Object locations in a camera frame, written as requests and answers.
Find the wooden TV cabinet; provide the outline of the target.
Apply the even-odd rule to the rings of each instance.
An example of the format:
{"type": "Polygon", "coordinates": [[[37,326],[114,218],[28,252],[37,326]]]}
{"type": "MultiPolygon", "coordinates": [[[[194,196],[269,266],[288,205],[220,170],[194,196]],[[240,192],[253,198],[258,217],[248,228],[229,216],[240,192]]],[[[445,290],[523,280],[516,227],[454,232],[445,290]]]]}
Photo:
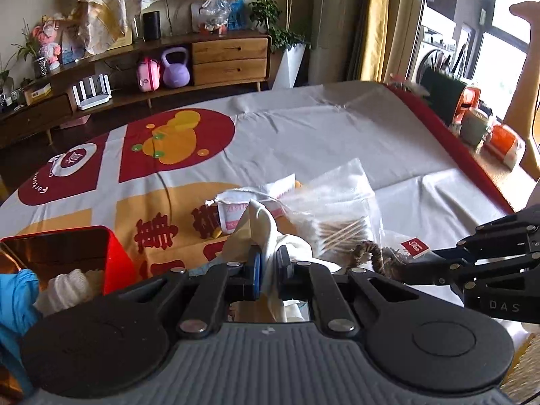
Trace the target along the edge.
{"type": "Polygon", "coordinates": [[[72,62],[26,87],[1,116],[1,146],[89,114],[184,91],[253,83],[270,73],[272,40],[252,30],[163,37],[72,62]]]}

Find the cotton swab bag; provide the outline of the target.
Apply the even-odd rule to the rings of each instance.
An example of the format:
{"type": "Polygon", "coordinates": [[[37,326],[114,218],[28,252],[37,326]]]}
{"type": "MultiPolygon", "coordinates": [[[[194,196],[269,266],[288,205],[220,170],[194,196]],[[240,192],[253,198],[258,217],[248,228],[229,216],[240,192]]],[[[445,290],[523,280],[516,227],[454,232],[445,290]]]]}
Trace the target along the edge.
{"type": "Polygon", "coordinates": [[[379,244],[383,221],[367,174],[355,158],[279,199],[297,236],[313,256],[346,267],[355,248],[379,244]]]}

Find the white printed tablecloth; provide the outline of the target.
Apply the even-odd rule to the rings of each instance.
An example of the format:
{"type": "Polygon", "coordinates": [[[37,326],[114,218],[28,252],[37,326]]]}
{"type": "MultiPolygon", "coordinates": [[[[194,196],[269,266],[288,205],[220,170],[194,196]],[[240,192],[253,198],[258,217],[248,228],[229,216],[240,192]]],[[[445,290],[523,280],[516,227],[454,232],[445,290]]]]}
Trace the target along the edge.
{"type": "Polygon", "coordinates": [[[359,160],[383,225],[446,248],[509,206],[467,151],[408,93],[341,82],[161,112],[52,156],[1,207],[5,237],[112,230],[141,277],[195,268],[221,249],[206,202],[233,187],[302,184],[359,160]]]}

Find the pink toy case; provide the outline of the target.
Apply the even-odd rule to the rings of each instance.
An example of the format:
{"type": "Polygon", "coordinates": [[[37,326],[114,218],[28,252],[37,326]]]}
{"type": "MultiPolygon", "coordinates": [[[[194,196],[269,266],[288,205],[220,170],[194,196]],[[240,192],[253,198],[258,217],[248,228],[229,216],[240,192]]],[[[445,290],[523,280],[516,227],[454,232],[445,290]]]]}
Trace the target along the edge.
{"type": "Polygon", "coordinates": [[[155,91],[160,86],[160,64],[155,60],[144,57],[140,60],[137,70],[137,83],[141,92],[155,91]]]}

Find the purple kettlebell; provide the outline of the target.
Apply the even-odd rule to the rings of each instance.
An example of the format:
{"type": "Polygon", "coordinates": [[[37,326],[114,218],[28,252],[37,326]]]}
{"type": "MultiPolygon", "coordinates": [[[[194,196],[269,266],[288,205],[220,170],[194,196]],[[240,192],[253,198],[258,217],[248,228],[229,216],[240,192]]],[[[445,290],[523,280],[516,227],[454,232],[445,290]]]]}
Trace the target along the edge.
{"type": "Polygon", "coordinates": [[[182,88],[189,84],[190,74],[188,69],[189,51],[183,47],[174,47],[162,52],[161,59],[164,66],[163,82],[170,88],[182,88]],[[175,53],[180,53],[183,60],[171,62],[168,58],[175,53]]]}

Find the white wifi router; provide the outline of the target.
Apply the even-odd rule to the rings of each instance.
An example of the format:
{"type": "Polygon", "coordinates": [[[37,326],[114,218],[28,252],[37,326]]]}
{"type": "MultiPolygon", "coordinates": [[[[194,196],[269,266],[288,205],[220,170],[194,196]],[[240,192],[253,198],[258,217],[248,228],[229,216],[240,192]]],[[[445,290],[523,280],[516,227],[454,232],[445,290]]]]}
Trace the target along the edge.
{"type": "Polygon", "coordinates": [[[100,73],[78,81],[72,86],[72,94],[81,111],[108,103],[112,99],[108,75],[100,73]]]}

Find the potted green tree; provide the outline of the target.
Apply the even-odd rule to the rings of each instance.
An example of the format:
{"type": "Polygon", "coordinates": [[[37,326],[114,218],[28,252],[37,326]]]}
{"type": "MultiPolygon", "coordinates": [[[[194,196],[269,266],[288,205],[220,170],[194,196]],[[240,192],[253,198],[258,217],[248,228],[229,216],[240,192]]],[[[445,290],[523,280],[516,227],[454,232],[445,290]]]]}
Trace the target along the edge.
{"type": "Polygon", "coordinates": [[[284,9],[275,0],[253,0],[248,7],[252,24],[271,38],[272,53],[281,54],[272,89],[292,89],[308,44],[291,29],[293,0],[285,0],[284,9]]]}

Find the clear plastic bag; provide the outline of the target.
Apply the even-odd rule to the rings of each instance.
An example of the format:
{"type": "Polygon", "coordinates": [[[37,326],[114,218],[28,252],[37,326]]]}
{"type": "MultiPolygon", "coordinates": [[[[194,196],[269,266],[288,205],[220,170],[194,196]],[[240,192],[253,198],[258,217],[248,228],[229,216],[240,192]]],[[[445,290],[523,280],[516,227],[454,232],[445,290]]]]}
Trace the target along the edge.
{"type": "Polygon", "coordinates": [[[198,10],[199,32],[215,35],[226,33],[231,11],[228,0],[206,0],[198,10]]]}

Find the black speaker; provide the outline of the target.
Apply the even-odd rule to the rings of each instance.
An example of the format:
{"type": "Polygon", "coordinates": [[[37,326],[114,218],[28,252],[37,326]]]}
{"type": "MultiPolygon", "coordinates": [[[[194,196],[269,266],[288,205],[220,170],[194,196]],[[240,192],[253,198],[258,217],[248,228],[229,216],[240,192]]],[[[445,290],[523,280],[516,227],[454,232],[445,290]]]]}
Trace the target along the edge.
{"type": "Polygon", "coordinates": [[[145,42],[161,39],[160,13],[158,11],[144,13],[142,15],[142,23],[145,42]]]}

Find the small potted plant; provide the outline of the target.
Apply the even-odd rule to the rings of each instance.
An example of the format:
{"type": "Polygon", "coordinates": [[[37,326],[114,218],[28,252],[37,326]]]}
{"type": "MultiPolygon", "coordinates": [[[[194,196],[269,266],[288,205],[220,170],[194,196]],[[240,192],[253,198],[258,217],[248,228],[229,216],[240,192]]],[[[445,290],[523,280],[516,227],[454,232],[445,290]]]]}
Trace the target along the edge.
{"type": "Polygon", "coordinates": [[[29,24],[26,20],[23,20],[23,23],[24,26],[21,30],[21,34],[24,40],[21,44],[13,44],[13,46],[17,49],[17,58],[23,60],[30,58],[33,64],[35,78],[44,78],[48,74],[47,60],[40,52],[40,43],[35,34],[32,32],[29,24]]]}

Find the white standing air conditioner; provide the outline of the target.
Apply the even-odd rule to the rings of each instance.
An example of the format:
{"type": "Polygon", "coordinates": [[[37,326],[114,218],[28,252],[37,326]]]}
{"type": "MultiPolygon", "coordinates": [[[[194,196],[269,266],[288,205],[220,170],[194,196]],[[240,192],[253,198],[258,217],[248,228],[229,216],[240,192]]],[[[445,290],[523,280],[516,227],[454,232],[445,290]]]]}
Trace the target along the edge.
{"type": "Polygon", "coordinates": [[[314,0],[308,83],[344,79],[361,0],[314,0]]]}

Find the blue rubber glove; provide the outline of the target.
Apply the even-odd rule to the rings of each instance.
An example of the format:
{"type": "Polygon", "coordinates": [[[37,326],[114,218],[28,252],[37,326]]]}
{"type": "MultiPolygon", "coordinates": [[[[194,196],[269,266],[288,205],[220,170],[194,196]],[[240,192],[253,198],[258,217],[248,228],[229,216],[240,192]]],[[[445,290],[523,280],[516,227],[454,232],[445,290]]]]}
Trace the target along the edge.
{"type": "Polygon", "coordinates": [[[19,341],[41,318],[34,303],[39,295],[38,278],[29,269],[1,275],[1,365],[17,380],[23,394],[33,393],[25,371],[19,341]]]}

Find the white knitted glove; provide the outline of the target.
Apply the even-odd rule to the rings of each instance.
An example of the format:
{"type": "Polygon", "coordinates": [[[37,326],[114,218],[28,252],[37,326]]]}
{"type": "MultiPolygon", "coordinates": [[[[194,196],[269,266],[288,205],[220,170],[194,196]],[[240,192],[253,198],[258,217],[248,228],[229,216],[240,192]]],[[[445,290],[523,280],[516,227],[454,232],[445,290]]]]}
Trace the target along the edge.
{"type": "Polygon", "coordinates": [[[59,274],[49,280],[47,288],[40,292],[34,303],[42,316],[50,316],[57,312],[86,303],[102,294],[104,271],[80,269],[59,274]]]}

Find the pink plush doll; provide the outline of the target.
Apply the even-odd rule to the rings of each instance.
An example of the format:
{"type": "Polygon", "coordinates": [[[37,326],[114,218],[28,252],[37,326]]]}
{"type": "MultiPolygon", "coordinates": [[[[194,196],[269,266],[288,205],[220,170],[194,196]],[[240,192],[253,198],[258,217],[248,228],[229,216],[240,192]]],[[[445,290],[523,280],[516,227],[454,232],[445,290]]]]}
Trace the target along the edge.
{"type": "Polygon", "coordinates": [[[36,27],[32,29],[32,35],[39,45],[38,55],[46,59],[51,71],[58,69],[61,54],[61,46],[58,42],[59,22],[54,18],[43,16],[36,27]]]}

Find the pink white packet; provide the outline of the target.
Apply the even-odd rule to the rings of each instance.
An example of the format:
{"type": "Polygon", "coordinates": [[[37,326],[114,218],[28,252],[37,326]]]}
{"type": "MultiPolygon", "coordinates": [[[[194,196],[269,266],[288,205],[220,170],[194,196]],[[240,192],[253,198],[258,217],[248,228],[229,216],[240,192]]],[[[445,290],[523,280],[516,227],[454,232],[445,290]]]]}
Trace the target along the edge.
{"type": "Polygon", "coordinates": [[[279,201],[282,195],[283,193],[270,192],[256,187],[241,187],[221,192],[213,200],[213,203],[217,205],[221,232],[232,234],[235,231],[252,200],[264,205],[273,217],[282,216],[284,209],[279,201]]]}

